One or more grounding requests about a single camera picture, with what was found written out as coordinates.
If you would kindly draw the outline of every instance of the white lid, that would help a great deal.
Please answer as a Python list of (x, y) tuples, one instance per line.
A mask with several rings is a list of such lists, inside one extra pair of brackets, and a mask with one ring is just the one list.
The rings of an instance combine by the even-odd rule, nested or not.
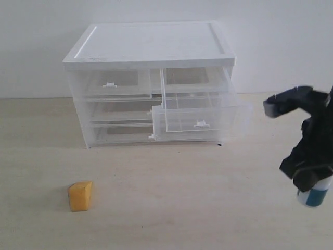
[(91, 25), (63, 60), (68, 70), (233, 66), (215, 21)]

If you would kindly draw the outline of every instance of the plastic drawer unit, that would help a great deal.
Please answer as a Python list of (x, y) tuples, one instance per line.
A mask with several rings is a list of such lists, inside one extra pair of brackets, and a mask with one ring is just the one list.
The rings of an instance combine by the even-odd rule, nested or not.
[(63, 63), (88, 148), (220, 142), (247, 126), (218, 22), (91, 25)]

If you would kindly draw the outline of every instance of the light wooden table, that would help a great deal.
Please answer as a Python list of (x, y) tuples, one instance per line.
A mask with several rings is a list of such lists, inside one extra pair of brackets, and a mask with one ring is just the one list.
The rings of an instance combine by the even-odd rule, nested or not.
[[(71, 99), (0, 101), (0, 249), (284, 249), (333, 245), (333, 199), (296, 200), (279, 170), (307, 115), (253, 103), (248, 135), (216, 145), (84, 148)], [(88, 212), (67, 187), (92, 180)]]

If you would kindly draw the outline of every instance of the yellow block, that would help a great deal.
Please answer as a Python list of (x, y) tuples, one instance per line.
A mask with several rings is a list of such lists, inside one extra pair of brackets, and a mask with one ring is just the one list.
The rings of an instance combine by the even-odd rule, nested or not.
[(91, 181), (84, 181), (68, 188), (69, 205), (72, 212), (88, 211), (92, 184)]

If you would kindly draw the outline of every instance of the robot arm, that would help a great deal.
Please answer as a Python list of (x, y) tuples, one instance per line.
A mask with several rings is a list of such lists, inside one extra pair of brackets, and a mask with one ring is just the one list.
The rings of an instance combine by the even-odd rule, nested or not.
[(333, 176), (333, 89), (330, 93), (299, 86), (264, 101), (268, 117), (277, 118), (301, 108), (310, 114), (301, 126), (302, 139), (280, 170), (293, 179), (298, 199), (305, 205), (322, 203)]

